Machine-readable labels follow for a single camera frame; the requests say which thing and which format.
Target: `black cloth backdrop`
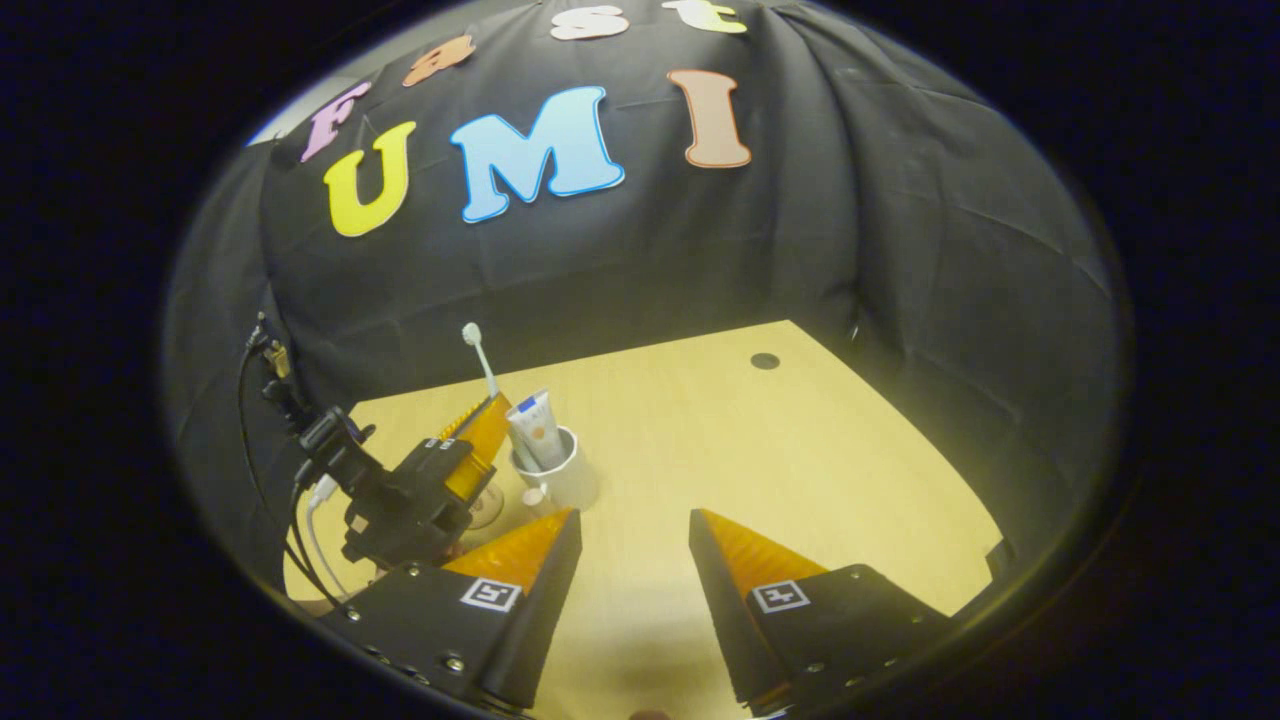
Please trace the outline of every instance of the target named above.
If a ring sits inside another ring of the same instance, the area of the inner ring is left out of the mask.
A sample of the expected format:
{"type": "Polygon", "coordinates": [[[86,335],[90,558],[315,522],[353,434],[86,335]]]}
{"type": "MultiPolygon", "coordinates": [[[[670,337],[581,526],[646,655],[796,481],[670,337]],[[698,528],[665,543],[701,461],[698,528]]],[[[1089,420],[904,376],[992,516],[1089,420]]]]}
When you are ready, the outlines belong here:
{"type": "MultiPolygon", "coordinates": [[[[631,27],[605,38],[554,40],[550,18],[572,5],[552,1],[424,37],[366,78],[310,161],[310,123],[230,160],[174,269],[164,343],[175,451],[211,528],[282,584],[234,405],[259,309],[287,331],[312,398],[348,409],[477,377],[460,336],[471,320],[502,373],[790,318],[942,451],[1030,560],[1100,486],[1120,430],[1130,328],[1101,228],[997,110],[867,27],[803,3],[726,1],[749,27],[732,36],[655,3],[614,4],[631,27]],[[401,86],[462,32],[471,58],[401,86]],[[681,68],[739,82],[749,165],[685,161],[689,111],[666,78],[681,68]],[[548,96],[585,85],[608,94],[600,127],[626,179],[573,197],[544,188],[529,205],[512,195],[504,214],[466,224],[449,133],[489,113],[527,133],[548,96]],[[417,128],[403,206],[339,236],[324,172],[365,150],[372,197],[369,145],[404,120],[417,128]]],[[[252,370],[253,452],[287,518],[301,457],[252,370]]]]}

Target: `white toothbrush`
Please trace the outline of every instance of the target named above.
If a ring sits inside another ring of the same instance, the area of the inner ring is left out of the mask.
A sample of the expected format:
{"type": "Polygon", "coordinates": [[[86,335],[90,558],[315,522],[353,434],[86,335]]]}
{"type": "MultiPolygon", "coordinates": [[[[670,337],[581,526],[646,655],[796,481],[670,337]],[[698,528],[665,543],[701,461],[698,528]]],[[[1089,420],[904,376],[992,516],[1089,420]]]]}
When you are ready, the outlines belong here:
{"type": "Polygon", "coordinates": [[[484,356],[484,347],[480,347],[480,325],[475,323],[462,325],[462,340],[475,347],[476,355],[480,356],[480,366],[484,368],[484,379],[489,382],[489,397],[498,397],[498,380],[493,379],[489,360],[484,356]]]}

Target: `table surface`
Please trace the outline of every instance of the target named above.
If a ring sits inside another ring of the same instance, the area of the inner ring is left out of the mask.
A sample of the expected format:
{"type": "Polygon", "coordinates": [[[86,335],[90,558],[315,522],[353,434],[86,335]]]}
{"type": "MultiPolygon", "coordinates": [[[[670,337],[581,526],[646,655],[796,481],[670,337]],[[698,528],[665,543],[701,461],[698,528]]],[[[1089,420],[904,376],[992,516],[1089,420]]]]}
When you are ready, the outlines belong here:
{"type": "MultiPolygon", "coordinates": [[[[750,716],[733,700],[689,552],[696,507],[827,569],[870,565],[946,615],[991,582],[986,555],[1001,536],[978,497],[902,415],[790,322],[502,374],[498,384],[512,402],[549,388],[557,421],[579,436],[599,483],[531,711],[539,717],[750,716]],[[754,366],[759,352],[781,364],[754,366]]],[[[476,379],[361,402],[351,416],[378,425],[365,447],[394,468],[485,395],[476,379]]],[[[531,520],[509,441],[497,462],[504,507],[463,534],[467,547],[531,520]]],[[[375,570],[342,557],[348,503],[339,491],[323,505],[316,533],[353,591],[375,570]]],[[[319,598],[288,562],[285,583],[296,600],[319,598]]]]}

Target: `orange soft gripper finger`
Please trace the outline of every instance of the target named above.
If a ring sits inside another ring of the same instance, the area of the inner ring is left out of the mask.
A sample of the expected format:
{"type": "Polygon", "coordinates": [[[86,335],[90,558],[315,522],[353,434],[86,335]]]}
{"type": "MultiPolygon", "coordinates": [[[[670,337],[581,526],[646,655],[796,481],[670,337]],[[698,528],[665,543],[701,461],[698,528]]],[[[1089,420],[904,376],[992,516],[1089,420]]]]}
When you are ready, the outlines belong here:
{"type": "Polygon", "coordinates": [[[724,564],[733,577],[733,587],[741,597],[751,588],[801,580],[827,571],[813,560],[783,547],[769,538],[722,518],[710,510],[699,510],[710,527],[724,564]]]}
{"type": "Polygon", "coordinates": [[[564,520],[572,511],[572,507],[566,507],[516,528],[444,565],[444,569],[472,578],[512,583],[525,588],[525,594],[529,594],[538,573],[543,569],[547,553],[550,552],[552,544],[564,527],[564,520]]]}
{"type": "Polygon", "coordinates": [[[494,457],[507,439],[507,411],[511,410],[511,401],[500,392],[493,397],[476,404],[465,415],[444,428],[440,439],[456,437],[471,443],[471,455],[444,480],[445,487],[462,500],[470,500],[489,473],[494,457]],[[480,410],[488,402],[488,407],[480,410]]]}

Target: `blue letter m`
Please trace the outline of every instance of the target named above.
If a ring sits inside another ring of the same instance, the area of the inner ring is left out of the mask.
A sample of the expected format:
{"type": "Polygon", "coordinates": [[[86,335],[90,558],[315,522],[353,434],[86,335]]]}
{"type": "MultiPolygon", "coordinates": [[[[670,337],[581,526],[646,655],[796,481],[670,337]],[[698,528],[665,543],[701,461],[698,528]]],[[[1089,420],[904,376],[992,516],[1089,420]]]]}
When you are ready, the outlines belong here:
{"type": "Polygon", "coordinates": [[[573,87],[543,102],[529,137],[520,135],[498,115],[485,115],[453,131],[449,142],[462,149],[470,202],[462,219],[479,223],[507,210],[511,200],[498,192],[493,174],[516,191],[525,202],[538,197],[547,156],[556,156],[552,195],[567,196],[604,190],[622,182],[622,165],[609,160],[600,136],[596,106],[603,87],[573,87]]]}

